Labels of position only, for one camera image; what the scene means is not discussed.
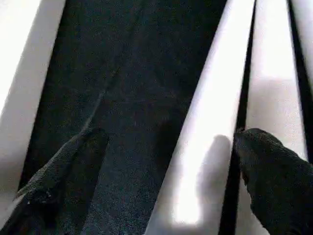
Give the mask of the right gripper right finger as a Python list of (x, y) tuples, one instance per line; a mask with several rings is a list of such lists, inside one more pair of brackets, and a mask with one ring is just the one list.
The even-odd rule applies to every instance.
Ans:
[(259, 128), (236, 132), (234, 149), (261, 225), (271, 235), (311, 235), (313, 165)]

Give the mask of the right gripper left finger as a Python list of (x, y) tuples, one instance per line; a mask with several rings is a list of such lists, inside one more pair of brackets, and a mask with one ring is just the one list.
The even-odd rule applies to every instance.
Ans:
[(108, 140), (102, 128), (88, 128), (67, 141), (18, 191), (0, 233), (79, 235)]

